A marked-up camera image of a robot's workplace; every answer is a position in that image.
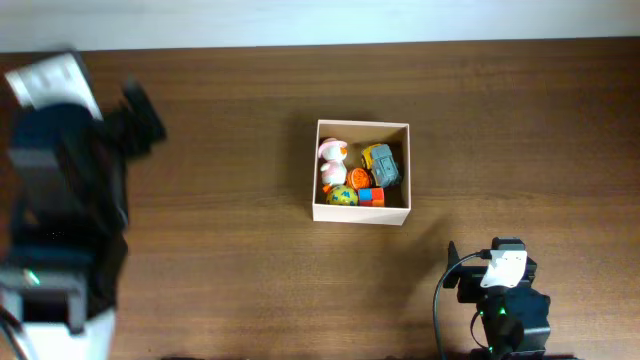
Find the yellow ball blue letters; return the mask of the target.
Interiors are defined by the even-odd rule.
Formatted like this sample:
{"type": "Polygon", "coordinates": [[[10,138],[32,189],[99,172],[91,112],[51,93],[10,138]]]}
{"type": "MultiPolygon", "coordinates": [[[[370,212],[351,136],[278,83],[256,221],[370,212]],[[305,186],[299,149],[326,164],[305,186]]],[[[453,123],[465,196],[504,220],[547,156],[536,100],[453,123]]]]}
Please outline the yellow ball blue letters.
{"type": "Polygon", "coordinates": [[[337,185],[327,193],[326,203],[328,205],[357,206],[359,196],[353,188],[347,185],[337,185]]]}

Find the white duck toy pink hat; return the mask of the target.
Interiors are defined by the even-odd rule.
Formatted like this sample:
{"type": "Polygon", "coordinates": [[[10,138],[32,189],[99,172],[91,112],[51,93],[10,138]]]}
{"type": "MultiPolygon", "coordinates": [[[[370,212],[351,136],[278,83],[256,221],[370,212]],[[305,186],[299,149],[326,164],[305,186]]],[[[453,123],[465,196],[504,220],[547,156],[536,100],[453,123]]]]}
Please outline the white duck toy pink hat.
{"type": "Polygon", "coordinates": [[[346,183],[347,168],[344,160],[347,158],[347,143],[336,138],[327,138],[319,146],[317,155],[324,163],[320,166],[322,190],[329,193],[336,186],[346,183]]]}

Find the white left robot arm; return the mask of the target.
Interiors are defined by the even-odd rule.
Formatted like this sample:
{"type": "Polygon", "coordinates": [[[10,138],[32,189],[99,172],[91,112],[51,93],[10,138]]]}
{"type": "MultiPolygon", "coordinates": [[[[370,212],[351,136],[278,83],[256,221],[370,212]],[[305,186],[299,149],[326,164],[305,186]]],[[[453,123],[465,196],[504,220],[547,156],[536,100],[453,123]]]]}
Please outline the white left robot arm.
{"type": "Polygon", "coordinates": [[[99,108],[72,50],[8,71],[22,181],[1,260],[1,331],[18,359],[105,359],[128,254],[127,165],[166,139],[143,87],[99,108]]]}

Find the grey yellow toy truck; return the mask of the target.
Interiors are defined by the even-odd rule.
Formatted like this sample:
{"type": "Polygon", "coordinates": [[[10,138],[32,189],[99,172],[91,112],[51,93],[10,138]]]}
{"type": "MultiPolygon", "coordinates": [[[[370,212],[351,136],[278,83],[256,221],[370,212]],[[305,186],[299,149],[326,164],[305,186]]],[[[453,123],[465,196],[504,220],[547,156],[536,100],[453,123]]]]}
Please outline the grey yellow toy truck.
{"type": "Polygon", "coordinates": [[[388,144],[374,144],[361,151],[362,164],[371,173],[377,187],[398,185],[401,175],[388,144]]]}

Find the orange lattice ball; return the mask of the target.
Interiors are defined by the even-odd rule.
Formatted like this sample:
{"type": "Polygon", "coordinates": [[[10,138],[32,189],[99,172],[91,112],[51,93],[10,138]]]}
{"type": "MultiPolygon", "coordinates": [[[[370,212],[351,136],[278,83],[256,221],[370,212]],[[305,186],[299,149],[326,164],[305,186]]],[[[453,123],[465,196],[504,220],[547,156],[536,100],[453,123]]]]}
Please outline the orange lattice ball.
{"type": "Polygon", "coordinates": [[[346,184],[354,190],[370,188],[371,175],[364,168],[354,168],[347,173],[346,184]]]}

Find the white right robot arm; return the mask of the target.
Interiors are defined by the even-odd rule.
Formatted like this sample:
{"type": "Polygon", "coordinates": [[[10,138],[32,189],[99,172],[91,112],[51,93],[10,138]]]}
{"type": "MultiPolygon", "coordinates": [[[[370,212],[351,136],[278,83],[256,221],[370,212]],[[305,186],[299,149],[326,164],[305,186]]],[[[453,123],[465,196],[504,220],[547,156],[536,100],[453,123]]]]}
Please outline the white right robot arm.
{"type": "Polygon", "coordinates": [[[439,357],[446,357],[439,324],[444,288],[457,290],[457,301],[473,304],[486,342],[468,357],[481,360],[543,359],[551,333],[551,298],[533,288],[537,263],[518,238],[492,239],[491,247],[461,257],[455,243],[447,249],[447,267],[433,295],[432,318],[439,357]]]}

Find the multicolour puzzle cube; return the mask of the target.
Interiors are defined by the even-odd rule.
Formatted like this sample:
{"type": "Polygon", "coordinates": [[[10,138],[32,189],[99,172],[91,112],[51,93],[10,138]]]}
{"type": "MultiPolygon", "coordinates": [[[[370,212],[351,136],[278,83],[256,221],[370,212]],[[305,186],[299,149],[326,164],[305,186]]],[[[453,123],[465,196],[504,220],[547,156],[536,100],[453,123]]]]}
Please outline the multicolour puzzle cube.
{"type": "Polygon", "coordinates": [[[360,206],[385,206],[385,193],[383,188],[361,188],[358,190],[358,197],[360,206]]]}

